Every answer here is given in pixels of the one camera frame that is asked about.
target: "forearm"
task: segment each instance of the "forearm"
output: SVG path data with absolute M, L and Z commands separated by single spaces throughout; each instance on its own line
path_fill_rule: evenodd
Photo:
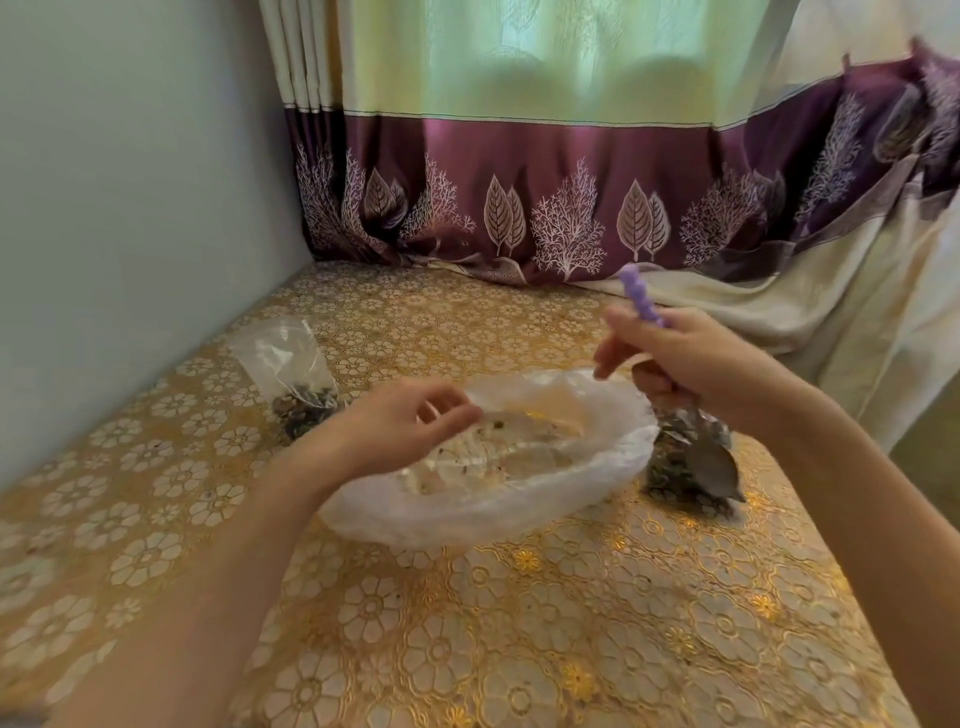
M 209 552 L 64 702 L 50 728 L 220 724 L 302 530 L 339 483 L 277 467 Z
M 960 533 L 820 393 L 765 444 L 851 584 L 925 728 L 960 716 Z

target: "left hand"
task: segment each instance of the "left hand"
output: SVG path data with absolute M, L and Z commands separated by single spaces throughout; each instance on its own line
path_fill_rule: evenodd
M 442 379 L 402 378 L 374 387 L 345 411 L 301 437 L 284 453 L 348 482 L 391 473 L 475 425 L 483 410 Z

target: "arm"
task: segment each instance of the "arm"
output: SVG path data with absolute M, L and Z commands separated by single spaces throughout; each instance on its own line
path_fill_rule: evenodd
M 450 384 L 402 380 L 301 438 L 49 728 L 219 725 L 317 508 L 349 480 L 421 459 L 481 414 Z
M 926 728 L 960 716 L 960 532 L 818 391 L 761 439 L 797 490 Z
M 609 376 L 631 356 L 657 406 L 700 404 L 763 443 L 793 483 L 924 728 L 960 716 L 960 533 L 822 392 L 701 311 L 660 312 L 669 328 L 609 309 L 594 356 Z

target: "tablecloth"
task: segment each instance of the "tablecloth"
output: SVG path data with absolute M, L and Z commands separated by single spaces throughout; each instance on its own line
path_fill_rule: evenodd
M 236 322 L 305 318 L 341 390 L 587 364 L 605 297 L 311 266 Z M 48 710 L 216 538 L 280 447 L 226 334 L 0 498 L 0 709 Z M 403 551 L 314 520 L 231 720 L 314 726 L 912 726 L 774 461 L 732 516 L 642 479 L 509 543 Z

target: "purple spoon handle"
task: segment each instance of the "purple spoon handle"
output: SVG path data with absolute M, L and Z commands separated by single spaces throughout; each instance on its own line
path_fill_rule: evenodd
M 666 322 L 654 308 L 654 302 L 650 300 L 650 296 L 647 294 L 647 285 L 640 277 L 639 271 L 634 266 L 627 265 L 620 271 L 619 276 L 623 282 L 623 291 L 634 305 L 636 315 L 643 321 L 665 327 Z

